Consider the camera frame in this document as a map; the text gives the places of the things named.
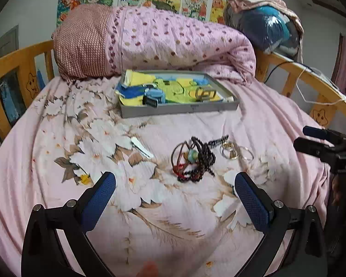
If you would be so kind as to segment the operator hand fingertips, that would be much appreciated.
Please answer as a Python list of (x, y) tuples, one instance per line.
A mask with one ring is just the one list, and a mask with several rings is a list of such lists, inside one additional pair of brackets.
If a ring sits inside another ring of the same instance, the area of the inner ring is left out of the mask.
[(149, 261), (144, 264), (140, 272), (137, 273), (136, 277), (158, 277), (159, 271), (157, 265)]

